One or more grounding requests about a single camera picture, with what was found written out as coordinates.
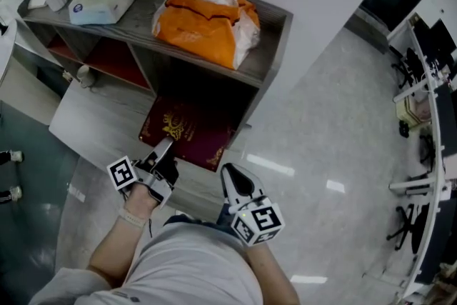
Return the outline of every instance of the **passport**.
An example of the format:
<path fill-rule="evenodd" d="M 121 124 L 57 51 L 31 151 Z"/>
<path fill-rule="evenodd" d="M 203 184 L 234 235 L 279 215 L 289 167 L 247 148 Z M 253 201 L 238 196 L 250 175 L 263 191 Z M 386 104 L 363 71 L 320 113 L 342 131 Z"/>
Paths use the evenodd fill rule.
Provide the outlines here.
<path fill-rule="evenodd" d="M 181 96 L 157 96 L 139 138 L 155 146 L 166 136 L 175 143 L 171 153 L 210 171 L 216 171 L 235 134 L 236 118 L 215 103 L 198 103 Z"/>

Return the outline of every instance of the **gold emblem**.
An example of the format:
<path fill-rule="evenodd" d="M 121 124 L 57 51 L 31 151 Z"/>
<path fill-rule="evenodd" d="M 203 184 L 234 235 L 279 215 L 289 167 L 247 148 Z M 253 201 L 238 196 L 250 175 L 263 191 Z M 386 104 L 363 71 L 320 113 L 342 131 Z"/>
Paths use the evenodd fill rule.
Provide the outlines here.
<path fill-rule="evenodd" d="M 211 164 L 211 165 L 217 165 L 219 159 L 222 156 L 222 153 L 224 152 L 224 148 L 219 148 L 218 151 L 214 154 L 213 158 L 207 159 L 206 163 Z"/>
<path fill-rule="evenodd" d="M 173 139 L 178 141 L 186 123 L 184 116 L 180 115 L 179 112 L 168 111 L 164 114 L 164 123 L 168 126 L 165 126 L 162 130 L 168 132 Z"/>

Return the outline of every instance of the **person's left hand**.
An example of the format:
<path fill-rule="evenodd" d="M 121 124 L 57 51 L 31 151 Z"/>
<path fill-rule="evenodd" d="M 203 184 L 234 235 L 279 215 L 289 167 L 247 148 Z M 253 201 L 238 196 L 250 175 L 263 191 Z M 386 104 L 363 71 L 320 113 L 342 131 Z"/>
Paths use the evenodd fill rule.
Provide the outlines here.
<path fill-rule="evenodd" d="M 143 184 L 135 183 L 130 191 L 124 208 L 132 215 L 140 219 L 149 219 L 152 211 L 159 205 L 149 194 L 148 187 Z"/>

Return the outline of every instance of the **computer monitor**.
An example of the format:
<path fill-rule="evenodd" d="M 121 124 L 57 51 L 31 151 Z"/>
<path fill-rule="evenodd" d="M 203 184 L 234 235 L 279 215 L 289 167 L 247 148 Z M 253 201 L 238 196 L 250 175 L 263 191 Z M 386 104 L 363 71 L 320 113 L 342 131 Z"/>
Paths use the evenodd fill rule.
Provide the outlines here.
<path fill-rule="evenodd" d="M 457 209 L 454 211 L 451 235 L 441 257 L 442 263 L 453 265 L 457 261 Z"/>
<path fill-rule="evenodd" d="M 435 40 L 432 37 L 430 28 L 422 19 L 419 19 L 414 24 L 414 34 L 421 47 L 422 54 L 427 58 L 427 62 L 431 63 L 435 61 L 438 54 Z"/>
<path fill-rule="evenodd" d="M 452 36 L 440 19 L 430 28 L 433 42 L 438 51 L 438 56 L 446 57 L 457 49 Z"/>

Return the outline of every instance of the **orange plastic bag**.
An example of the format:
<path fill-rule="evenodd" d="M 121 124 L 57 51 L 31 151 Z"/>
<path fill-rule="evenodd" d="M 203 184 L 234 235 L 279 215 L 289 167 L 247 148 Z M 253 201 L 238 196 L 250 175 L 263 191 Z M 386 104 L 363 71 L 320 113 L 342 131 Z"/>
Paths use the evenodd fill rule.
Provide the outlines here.
<path fill-rule="evenodd" d="M 166 0 L 154 14 L 152 33 L 216 64 L 237 69 L 260 37 L 256 6 L 247 0 L 213 1 Z"/>

